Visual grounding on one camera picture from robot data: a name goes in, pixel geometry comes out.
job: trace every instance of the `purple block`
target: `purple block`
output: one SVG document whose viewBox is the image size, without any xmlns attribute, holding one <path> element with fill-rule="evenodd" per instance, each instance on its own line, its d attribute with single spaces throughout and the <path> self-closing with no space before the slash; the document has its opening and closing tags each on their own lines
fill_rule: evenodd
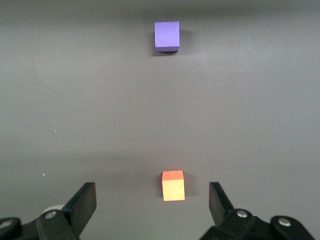
<svg viewBox="0 0 320 240">
<path fill-rule="evenodd" d="M 157 52 L 177 52 L 180 46 L 178 21 L 154 23 L 155 49 Z"/>
</svg>

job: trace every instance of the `metal bolt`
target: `metal bolt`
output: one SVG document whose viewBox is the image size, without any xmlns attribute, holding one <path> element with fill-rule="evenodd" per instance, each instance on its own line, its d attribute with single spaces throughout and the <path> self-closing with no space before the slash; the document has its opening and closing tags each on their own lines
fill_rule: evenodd
<svg viewBox="0 0 320 240">
<path fill-rule="evenodd" d="M 0 229 L 4 229 L 6 227 L 9 227 L 12 224 L 12 220 L 9 221 L 4 221 L 3 223 L 0 224 Z"/>
<path fill-rule="evenodd" d="M 243 210 L 237 211 L 236 214 L 238 215 L 238 217 L 243 218 L 243 219 L 248 217 L 248 214 Z"/>
<path fill-rule="evenodd" d="M 45 219 L 52 219 L 57 213 L 55 211 L 51 211 L 51 212 L 48 212 L 44 218 Z"/>
<path fill-rule="evenodd" d="M 290 227 L 291 226 L 291 223 L 288 219 L 285 219 L 283 217 L 279 218 L 278 219 L 278 222 L 282 225 L 282 226 L 285 226 L 285 227 Z"/>
</svg>

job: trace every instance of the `orange and yellow block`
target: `orange and yellow block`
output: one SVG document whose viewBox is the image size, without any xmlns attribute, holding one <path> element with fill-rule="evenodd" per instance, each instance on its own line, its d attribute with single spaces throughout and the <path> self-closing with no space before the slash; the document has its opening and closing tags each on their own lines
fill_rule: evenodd
<svg viewBox="0 0 320 240">
<path fill-rule="evenodd" d="M 162 191 L 164 201 L 185 200 L 183 171 L 164 171 L 162 173 Z"/>
</svg>

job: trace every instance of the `block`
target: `block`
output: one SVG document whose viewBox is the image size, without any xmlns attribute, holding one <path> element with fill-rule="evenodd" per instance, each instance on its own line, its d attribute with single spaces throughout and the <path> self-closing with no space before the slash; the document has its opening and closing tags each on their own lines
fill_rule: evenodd
<svg viewBox="0 0 320 240">
<path fill-rule="evenodd" d="M 164 171 L 162 173 L 162 192 L 164 201 L 185 200 L 183 171 Z"/>
<path fill-rule="evenodd" d="M 157 52 L 177 52 L 180 47 L 179 22 L 155 22 L 154 40 Z"/>
</svg>

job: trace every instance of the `gray floor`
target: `gray floor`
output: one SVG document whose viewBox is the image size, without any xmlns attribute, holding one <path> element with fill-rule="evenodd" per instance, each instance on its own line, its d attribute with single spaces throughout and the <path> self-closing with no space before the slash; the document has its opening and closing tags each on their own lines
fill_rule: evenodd
<svg viewBox="0 0 320 240">
<path fill-rule="evenodd" d="M 196 240 L 214 181 L 320 239 L 320 3 L 264 2 L 0 1 L 0 218 L 94 181 L 81 239 Z M 161 21 L 176 54 L 155 52 Z M 185 201 L 163 202 L 167 170 Z"/>
</svg>

